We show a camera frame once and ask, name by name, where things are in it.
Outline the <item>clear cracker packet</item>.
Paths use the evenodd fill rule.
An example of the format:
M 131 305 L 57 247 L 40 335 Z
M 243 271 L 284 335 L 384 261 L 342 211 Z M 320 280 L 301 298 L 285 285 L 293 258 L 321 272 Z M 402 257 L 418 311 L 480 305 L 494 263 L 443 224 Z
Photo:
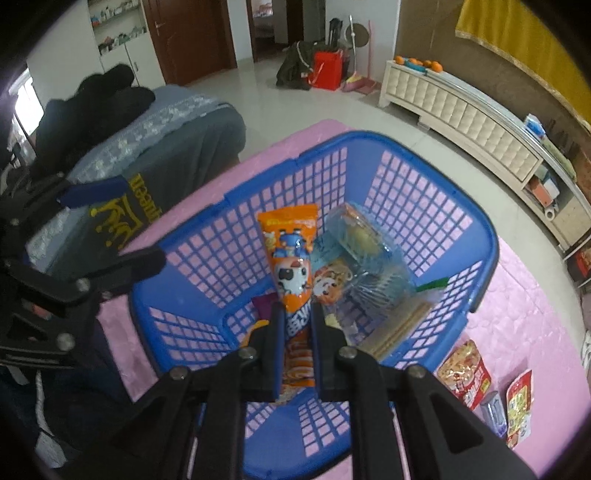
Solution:
M 360 287 L 356 294 L 373 327 L 358 348 L 384 363 L 440 303 L 448 284 L 449 278 L 440 278 L 418 287 L 402 286 L 396 278 L 394 288 L 384 291 Z

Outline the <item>blue plastic basket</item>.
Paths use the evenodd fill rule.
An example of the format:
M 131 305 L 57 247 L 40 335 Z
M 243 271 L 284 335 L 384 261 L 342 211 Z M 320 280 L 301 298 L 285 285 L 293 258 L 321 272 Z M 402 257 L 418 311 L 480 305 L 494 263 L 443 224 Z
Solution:
M 140 473 L 487 479 L 513 454 L 435 376 L 498 263 L 486 213 L 383 135 L 352 131 L 225 194 L 156 248 L 129 305 L 158 381 Z

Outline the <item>yellow wall cloth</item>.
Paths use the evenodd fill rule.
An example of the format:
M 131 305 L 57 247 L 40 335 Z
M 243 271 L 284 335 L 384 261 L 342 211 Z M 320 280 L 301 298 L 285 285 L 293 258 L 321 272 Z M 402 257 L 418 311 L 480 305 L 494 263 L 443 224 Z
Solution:
M 533 78 L 590 129 L 590 84 L 558 37 L 524 2 L 466 1 L 455 32 Z

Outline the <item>brown wooden door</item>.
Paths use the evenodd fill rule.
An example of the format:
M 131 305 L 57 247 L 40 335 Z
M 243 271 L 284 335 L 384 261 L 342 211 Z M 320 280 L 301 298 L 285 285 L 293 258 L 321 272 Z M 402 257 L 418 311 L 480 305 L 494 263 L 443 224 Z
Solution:
M 225 1 L 145 0 L 142 7 L 166 83 L 188 85 L 236 67 Z

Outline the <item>red noodle snack bag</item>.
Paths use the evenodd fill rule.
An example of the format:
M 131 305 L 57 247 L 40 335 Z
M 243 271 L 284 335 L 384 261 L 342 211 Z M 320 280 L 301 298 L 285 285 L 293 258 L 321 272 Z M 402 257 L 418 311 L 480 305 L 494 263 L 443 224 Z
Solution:
M 492 386 L 492 377 L 473 340 L 458 346 L 437 370 L 438 379 L 470 410 Z

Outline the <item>red shopping bag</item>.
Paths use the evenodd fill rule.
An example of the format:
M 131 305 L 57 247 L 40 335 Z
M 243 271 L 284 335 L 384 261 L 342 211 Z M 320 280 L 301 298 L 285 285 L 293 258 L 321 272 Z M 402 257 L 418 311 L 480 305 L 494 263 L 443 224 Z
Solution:
M 342 84 L 342 50 L 335 52 L 315 52 L 314 66 L 308 75 L 308 83 L 312 88 L 335 91 Z

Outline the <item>orange sausage snack tube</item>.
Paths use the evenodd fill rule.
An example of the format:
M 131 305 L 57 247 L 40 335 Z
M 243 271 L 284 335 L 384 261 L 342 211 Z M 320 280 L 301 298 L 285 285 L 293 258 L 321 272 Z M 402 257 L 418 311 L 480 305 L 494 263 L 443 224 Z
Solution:
M 277 400 L 280 404 L 315 385 L 310 320 L 314 287 L 311 252 L 317 219 L 315 204 L 283 207 L 257 216 L 270 272 L 286 311 L 283 385 Z

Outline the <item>purple Doublemint gum tin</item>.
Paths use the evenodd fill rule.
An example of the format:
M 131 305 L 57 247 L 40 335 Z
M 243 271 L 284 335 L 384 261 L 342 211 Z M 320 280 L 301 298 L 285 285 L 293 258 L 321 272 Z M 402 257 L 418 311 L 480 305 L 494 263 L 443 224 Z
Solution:
M 485 424 L 500 438 L 508 432 L 508 421 L 501 395 L 498 391 L 488 393 L 480 403 Z

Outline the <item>white TV cabinet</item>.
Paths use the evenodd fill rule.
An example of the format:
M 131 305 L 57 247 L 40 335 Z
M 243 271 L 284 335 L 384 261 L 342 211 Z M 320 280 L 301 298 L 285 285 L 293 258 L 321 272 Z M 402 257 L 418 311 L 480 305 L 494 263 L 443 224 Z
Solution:
M 590 240 L 590 203 L 524 122 L 463 80 L 386 62 L 379 105 L 401 106 L 475 158 L 529 207 L 564 252 Z

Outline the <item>clear pastry packet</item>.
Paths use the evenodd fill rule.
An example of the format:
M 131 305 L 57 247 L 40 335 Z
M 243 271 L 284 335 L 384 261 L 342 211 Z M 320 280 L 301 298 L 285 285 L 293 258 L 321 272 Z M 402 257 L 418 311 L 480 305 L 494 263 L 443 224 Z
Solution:
M 346 202 L 329 211 L 321 245 L 325 264 L 318 274 L 332 278 L 331 286 L 318 292 L 325 302 L 349 297 L 366 313 L 356 294 L 360 287 L 384 291 L 394 288 L 396 278 L 402 286 L 415 287 L 402 249 L 356 203 Z

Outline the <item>large red snack bag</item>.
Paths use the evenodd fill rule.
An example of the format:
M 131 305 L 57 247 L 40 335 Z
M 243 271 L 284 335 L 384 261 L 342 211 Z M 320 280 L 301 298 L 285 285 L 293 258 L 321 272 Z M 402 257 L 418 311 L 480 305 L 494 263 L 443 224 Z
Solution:
M 534 380 L 531 369 L 518 375 L 507 389 L 506 443 L 510 449 L 514 449 L 531 435 L 533 391 Z

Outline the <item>pink quilted table cloth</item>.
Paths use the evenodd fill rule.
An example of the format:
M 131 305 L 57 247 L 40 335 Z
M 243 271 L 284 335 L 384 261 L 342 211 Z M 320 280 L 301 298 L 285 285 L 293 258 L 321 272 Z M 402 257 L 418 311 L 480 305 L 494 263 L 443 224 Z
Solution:
M 365 203 L 405 241 L 418 283 L 449 279 L 442 305 L 394 353 L 394 366 L 434 369 L 456 343 L 473 340 L 497 390 L 532 372 L 532 432 L 516 451 L 543 475 L 580 430 L 590 393 L 542 287 L 434 169 L 397 142 L 335 120 L 222 174 L 132 241 L 132 249 L 159 244 L 167 264 L 98 316 L 129 395 L 140 397 L 173 366 L 207 367 L 235 349 L 256 322 L 252 298 L 271 288 L 257 213 L 310 200 L 324 210 Z

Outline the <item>oranges on cabinet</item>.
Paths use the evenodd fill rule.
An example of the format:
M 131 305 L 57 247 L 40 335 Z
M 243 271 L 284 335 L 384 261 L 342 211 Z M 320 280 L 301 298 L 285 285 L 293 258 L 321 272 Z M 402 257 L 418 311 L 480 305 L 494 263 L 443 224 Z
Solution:
M 414 57 L 394 56 L 394 63 L 405 66 L 420 73 L 434 72 L 443 73 L 444 68 L 441 63 L 433 60 L 419 60 Z

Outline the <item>grey covered sofa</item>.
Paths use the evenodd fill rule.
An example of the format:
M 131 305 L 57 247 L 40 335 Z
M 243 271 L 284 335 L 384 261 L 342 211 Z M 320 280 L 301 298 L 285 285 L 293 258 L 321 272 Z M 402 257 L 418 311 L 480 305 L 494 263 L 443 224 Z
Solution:
M 125 193 L 56 215 L 31 239 L 39 270 L 79 276 L 114 260 L 172 207 L 230 168 L 245 148 L 245 122 L 228 102 L 189 88 L 155 89 L 148 110 L 90 150 L 71 181 L 122 176 Z

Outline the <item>purple square snack packet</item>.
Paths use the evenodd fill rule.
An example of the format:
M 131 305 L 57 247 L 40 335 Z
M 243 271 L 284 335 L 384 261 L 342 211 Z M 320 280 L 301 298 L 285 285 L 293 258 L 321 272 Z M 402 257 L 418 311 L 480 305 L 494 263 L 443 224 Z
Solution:
M 271 311 L 273 311 L 273 303 L 276 302 L 276 293 L 269 293 L 252 297 L 252 305 L 256 309 L 259 320 L 270 320 Z

